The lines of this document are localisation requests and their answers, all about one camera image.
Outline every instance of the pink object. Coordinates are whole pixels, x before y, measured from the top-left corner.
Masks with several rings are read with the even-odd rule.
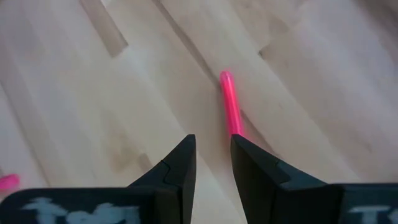
[[[220,74],[221,89],[224,96],[225,113],[229,136],[240,134],[244,136],[241,110],[236,96],[234,78],[231,72],[222,71]]]
[[[11,174],[0,178],[0,191],[14,190],[19,186],[19,176]]]

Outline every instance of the black object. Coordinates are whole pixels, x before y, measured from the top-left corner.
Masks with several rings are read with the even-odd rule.
[[[398,184],[328,185],[239,135],[231,157],[248,224],[398,223]],[[0,204],[0,223],[188,224],[195,180],[189,135],[127,188],[17,192]]]
[[[0,204],[1,224],[190,223],[196,180],[195,136],[127,188],[34,189]]]
[[[248,224],[398,223],[398,184],[328,185],[239,135],[231,156]]]

